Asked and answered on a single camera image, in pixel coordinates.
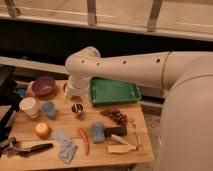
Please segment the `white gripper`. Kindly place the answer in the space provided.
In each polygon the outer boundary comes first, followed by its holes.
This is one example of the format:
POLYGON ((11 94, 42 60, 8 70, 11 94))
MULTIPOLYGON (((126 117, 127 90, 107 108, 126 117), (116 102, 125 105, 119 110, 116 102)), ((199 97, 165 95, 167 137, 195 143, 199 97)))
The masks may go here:
POLYGON ((80 97, 88 94, 90 79, 86 77, 70 76, 66 83, 65 98, 80 97))

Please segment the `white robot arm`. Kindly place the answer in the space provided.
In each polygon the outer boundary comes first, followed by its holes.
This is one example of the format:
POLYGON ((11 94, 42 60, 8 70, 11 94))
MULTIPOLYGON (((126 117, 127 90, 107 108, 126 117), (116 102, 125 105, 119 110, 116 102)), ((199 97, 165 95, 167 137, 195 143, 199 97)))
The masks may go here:
POLYGON ((159 52, 100 56, 94 47, 65 62, 70 91, 86 93, 93 77, 142 87, 165 99, 162 107, 156 171, 213 171, 213 52, 159 52))

